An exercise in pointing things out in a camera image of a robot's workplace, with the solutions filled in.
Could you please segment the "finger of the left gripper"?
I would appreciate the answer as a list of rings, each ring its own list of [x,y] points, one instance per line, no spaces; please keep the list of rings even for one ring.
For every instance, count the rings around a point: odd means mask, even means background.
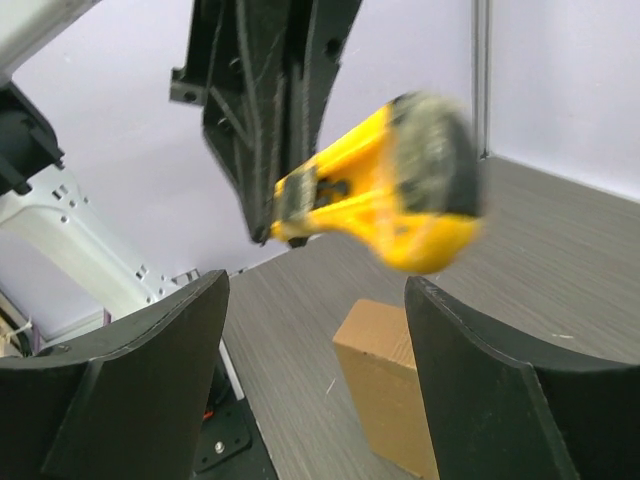
[[[196,1],[170,98],[202,109],[202,133],[266,242],[278,180],[316,151],[358,1]]]

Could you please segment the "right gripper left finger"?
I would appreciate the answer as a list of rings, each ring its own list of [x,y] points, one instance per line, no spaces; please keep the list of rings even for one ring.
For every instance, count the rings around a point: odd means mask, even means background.
[[[229,278],[212,271],[121,320],[1,361],[5,479],[187,479]]]

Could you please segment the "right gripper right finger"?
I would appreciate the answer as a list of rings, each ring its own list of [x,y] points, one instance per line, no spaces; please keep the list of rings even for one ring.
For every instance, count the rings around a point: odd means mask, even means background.
[[[444,479],[635,479],[639,369],[536,338],[422,277],[405,307]]]

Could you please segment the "brown cardboard express box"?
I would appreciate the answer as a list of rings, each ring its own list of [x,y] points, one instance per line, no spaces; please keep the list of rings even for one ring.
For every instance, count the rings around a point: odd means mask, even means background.
[[[333,344],[370,449],[418,478],[437,479],[405,310],[359,299]]]

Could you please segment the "yellow utility knife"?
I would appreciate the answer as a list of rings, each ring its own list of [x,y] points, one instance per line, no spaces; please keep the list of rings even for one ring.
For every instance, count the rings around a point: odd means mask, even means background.
[[[276,183],[271,238],[340,232],[410,274],[447,268],[478,236],[483,175],[450,99],[410,91]]]

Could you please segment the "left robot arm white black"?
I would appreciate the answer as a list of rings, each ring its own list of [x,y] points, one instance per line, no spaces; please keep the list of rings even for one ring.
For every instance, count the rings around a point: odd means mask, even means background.
[[[196,1],[169,97],[202,111],[208,150],[249,238],[273,233],[275,187],[311,157],[357,1]],[[99,218],[63,160],[51,123],[14,72],[93,8],[90,1],[1,5],[1,227],[33,245],[119,319],[177,286]]]

